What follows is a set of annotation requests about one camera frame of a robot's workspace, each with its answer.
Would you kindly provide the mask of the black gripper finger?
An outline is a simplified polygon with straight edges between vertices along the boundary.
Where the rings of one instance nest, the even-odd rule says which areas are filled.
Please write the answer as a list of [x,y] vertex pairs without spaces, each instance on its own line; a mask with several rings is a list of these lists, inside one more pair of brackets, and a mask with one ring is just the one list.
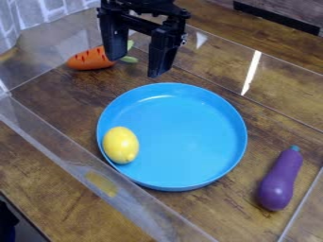
[[105,53],[111,61],[119,60],[127,54],[129,27],[121,19],[121,11],[99,8],[101,30]]
[[178,48],[184,42],[185,29],[161,26],[151,33],[149,77],[158,78],[174,65]]

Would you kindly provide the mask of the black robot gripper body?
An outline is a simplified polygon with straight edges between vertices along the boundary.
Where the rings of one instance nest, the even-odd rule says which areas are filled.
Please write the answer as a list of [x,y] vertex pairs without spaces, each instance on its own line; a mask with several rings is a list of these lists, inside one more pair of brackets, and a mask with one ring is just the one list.
[[130,30],[151,35],[162,28],[182,36],[192,13],[174,0],[102,0],[98,17],[105,36],[127,35]]

